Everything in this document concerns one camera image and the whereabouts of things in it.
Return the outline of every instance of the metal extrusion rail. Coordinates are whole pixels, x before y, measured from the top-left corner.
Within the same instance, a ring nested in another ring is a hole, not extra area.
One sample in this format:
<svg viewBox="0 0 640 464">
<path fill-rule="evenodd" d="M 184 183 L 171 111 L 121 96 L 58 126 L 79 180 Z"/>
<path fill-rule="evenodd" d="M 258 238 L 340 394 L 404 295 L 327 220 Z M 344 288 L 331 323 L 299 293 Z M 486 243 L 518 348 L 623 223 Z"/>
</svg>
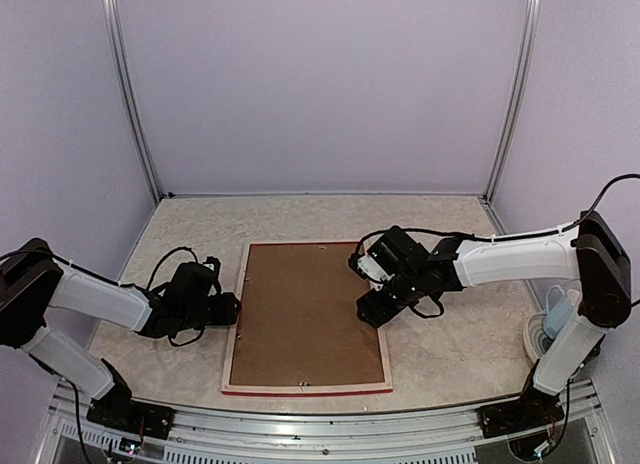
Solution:
<svg viewBox="0 0 640 464">
<path fill-rule="evenodd" d="M 574 384 L 571 398 L 571 420 L 585 419 L 592 429 L 598 462 L 615 464 L 591 381 Z M 88 404 L 82 396 L 82 416 Z M 366 415 L 259 414 L 172 405 L 177 412 L 169 439 L 145 439 L 137 459 L 180 464 L 473 464 L 477 446 L 505 439 L 482 438 L 476 409 L 484 404 Z M 59 385 L 41 429 L 38 464 L 54 462 L 61 438 L 77 440 L 74 412 L 73 391 L 67 384 Z M 109 443 L 116 449 L 122 437 L 135 438 L 84 418 L 82 426 L 87 445 L 104 450 Z"/>
</svg>

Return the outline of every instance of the enclosure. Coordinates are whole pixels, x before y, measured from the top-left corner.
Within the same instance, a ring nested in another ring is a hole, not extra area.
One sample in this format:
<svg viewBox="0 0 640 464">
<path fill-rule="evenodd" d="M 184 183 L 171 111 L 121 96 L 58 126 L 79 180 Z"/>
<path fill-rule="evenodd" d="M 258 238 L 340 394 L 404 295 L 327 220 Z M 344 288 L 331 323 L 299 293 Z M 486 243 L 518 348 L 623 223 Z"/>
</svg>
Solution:
<svg viewBox="0 0 640 464">
<path fill-rule="evenodd" d="M 220 259 L 233 291 L 250 243 L 571 222 L 610 179 L 640 172 L 639 6 L 0 0 L 0 254 L 38 236 L 143 285 L 189 246 Z M 632 264 L 639 189 L 616 184 L 597 208 Z M 633 267 L 634 300 L 638 278 Z M 225 395 L 226 328 L 174 348 L 66 310 L 46 318 L 134 397 L 177 410 L 141 462 L 508 463 L 507 438 L 483 439 L 474 413 L 522 388 L 522 327 L 558 283 L 469 287 L 446 294 L 434 320 L 404 311 L 384 326 L 393 390 L 378 395 Z M 576 378 L 567 435 L 545 462 L 637 462 L 635 314 Z M 0 461 L 83 462 L 68 383 L 18 350 L 0 359 Z M 93 462 L 122 437 L 83 428 Z"/>
</svg>

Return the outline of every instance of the lavender wall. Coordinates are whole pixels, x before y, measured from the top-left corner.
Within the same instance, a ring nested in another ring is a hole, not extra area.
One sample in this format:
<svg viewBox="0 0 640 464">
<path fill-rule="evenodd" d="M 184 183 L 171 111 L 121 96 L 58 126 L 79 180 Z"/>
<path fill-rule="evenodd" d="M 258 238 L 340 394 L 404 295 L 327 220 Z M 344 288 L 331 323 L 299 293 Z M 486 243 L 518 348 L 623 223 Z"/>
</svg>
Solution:
<svg viewBox="0 0 640 464">
<path fill-rule="evenodd" d="M 574 219 L 611 177 L 640 172 L 639 3 L 543 0 L 513 150 L 495 202 L 509 231 Z M 640 182 L 618 184 L 598 209 L 635 264 L 635 298 L 639 195 Z M 607 337 L 593 369 L 621 462 L 629 464 L 640 452 L 640 309 L 634 314 Z"/>
<path fill-rule="evenodd" d="M 32 236 L 115 277 L 152 212 L 101 0 L 0 0 L 0 254 Z M 82 343 L 95 322 L 49 321 Z M 0 348 L 2 462 L 26 462 L 55 379 Z"/>
<path fill-rule="evenodd" d="M 526 0 L 119 0 L 165 191 L 477 193 Z"/>
</svg>

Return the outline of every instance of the white arm segment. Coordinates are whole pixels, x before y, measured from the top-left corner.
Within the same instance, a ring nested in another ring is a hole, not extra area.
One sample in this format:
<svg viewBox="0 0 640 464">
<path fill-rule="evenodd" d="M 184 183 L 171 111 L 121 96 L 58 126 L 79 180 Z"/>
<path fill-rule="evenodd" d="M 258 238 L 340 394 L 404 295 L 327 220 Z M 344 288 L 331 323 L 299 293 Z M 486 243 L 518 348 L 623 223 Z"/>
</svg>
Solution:
<svg viewBox="0 0 640 464">
<path fill-rule="evenodd" d="M 552 396 L 562 391 L 607 331 L 579 316 L 576 307 L 551 348 L 538 361 L 533 387 Z"/>
<path fill-rule="evenodd" d="M 579 279 L 576 250 L 571 247 L 577 237 L 576 227 L 562 234 L 520 241 L 463 241 L 454 267 L 464 287 L 517 279 Z"/>
<path fill-rule="evenodd" d="M 149 300 L 134 287 L 119 287 L 56 262 L 64 271 L 49 307 L 81 312 L 139 331 L 151 314 Z"/>
<path fill-rule="evenodd" d="M 93 399 L 113 387 L 113 376 L 101 361 L 57 329 L 41 327 L 22 350 L 73 382 Z"/>
</svg>

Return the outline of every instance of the metal corner post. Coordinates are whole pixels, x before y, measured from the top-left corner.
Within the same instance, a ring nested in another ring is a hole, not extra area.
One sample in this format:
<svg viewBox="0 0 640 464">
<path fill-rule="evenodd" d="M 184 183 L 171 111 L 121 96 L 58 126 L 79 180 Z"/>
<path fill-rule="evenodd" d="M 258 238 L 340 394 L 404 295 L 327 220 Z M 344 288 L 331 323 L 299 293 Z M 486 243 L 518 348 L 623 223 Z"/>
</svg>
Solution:
<svg viewBox="0 0 640 464">
<path fill-rule="evenodd" d="M 133 87 L 131 85 L 131 77 L 127 67 L 124 38 L 122 36 L 122 27 L 120 25 L 120 16 L 118 15 L 118 1 L 102 0 L 102 4 L 107 21 L 107 31 L 109 33 L 111 50 L 115 59 L 116 75 L 118 76 L 118 81 L 120 83 L 120 90 L 122 92 L 122 99 L 127 111 L 127 117 L 129 118 L 129 124 L 131 124 L 136 151 L 142 164 L 149 192 L 157 205 L 162 199 L 163 193 L 157 172 L 153 165 L 153 160 L 151 159 L 151 153 L 142 130 L 140 114 L 138 112 Z"/>
<path fill-rule="evenodd" d="M 533 44 L 535 42 L 536 30 L 538 28 L 541 1 L 542 0 L 527 0 L 524 27 L 522 29 L 522 38 L 520 40 L 520 49 L 518 51 L 518 60 L 516 64 L 516 74 L 511 87 L 507 114 L 500 132 L 498 150 L 493 161 L 491 174 L 489 175 L 489 182 L 487 183 L 487 188 L 484 192 L 484 198 L 488 205 L 493 203 L 507 162 L 507 156 L 511 149 L 513 133 L 518 120 L 522 98 L 524 96 L 527 75 L 529 74 L 529 66 L 531 64 L 531 56 L 533 54 Z"/>
</svg>

